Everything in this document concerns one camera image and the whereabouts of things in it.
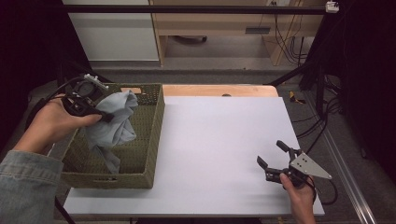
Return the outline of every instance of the white tabletop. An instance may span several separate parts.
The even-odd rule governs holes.
[[[290,214],[287,192],[265,181],[261,156],[288,167],[299,148],[279,97],[165,97],[153,189],[71,189],[75,217],[268,217]],[[316,200],[315,215],[324,215]]]

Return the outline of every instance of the light blue denim jacket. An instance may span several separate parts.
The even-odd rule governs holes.
[[[10,150],[0,164],[0,223],[53,223],[63,167],[53,158]]]

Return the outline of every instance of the woven basket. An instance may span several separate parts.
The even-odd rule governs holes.
[[[121,88],[139,89],[139,106],[130,121],[136,139],[114,146],[111,151],[120,158],[120,173],[111,174],[103,159],[88,150],[82,129],[73,136],[62,162],[62,179],[73,188],[90,189],[151,189],[163,123],[163,87],[161,84],[107,84],[107,94]]]

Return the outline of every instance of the blue cloth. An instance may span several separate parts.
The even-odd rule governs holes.
[[[53,223],[63,167],[53,158],[10,150],[0,164],[0,223]]]
[[[113,93],[96,106],[98,110],[114,115],[113,120],[109,123],[97,122],[85,128],[90,151],[105,160],[112,174],[119,173],[120,159],[111,152],[111,148],[136,138],[129,121],[136,107],[137,98],[132,91]]]

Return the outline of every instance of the floor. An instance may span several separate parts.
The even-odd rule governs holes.
[[[309,42],[304,43],[304,50],[309,49]],[[265,84],[286,74],[296,67],[286,59],[280,66],[272,66],[269,55],[263,47],[260,36],[209,36],[206,42],[199,39],[172,37],[169,39],[167,54],[163,66],[157,63],[93,63],[95,71],[114,82],[133,83],[213,83],[213,84]],[[300,91],[295,77],[284,85],[278,86],[279,96],[290,114],[290,120],[298,121],[315,115],[312,108],[315,91]],[[55,88],[49,83],[33,92],[32,103],[45,96]],[[290,100],[293,91],[297,102]],[[325,100],[330,102],[333,94],[326,91]],[[309,129],[316,118],[293,122],[296,133]],[[301,148],[308,148],[320,132],[317,128],[305,138],[299,139]],[[10,139],[10,149],[21,136],[18,129]],[[60,143],[64,147],[67,140]],[[324,205],[326,215],[317,217],[318,223],[395,223],[396,188],[384,174],[380,166],[370,156],[361,156],[360,144],[351,131],[342,107],[329,114],[326,132],[313,147],[311,158],[325,168],[334,177],[338,189],[338,199],[333,205]],[[332,186],[318,180],[321,193],[319,198],[329,202],[334,197]],[[57,196],[64,202],[68,186],[62,184]],[[373,220],[366,220],[358,215],[361,205],[367,205],[364,211],[373,215]],[[78,223],[130,223],[129,218],[76,218]],[[290,217],[266,217],[263,219],[244,220],[238,218],[195,219],[193,223],[293,223]],[[59,212],[55,212],[55,223],[65,223]],[[142,219],[140,223],[192,223],[191,219]]]

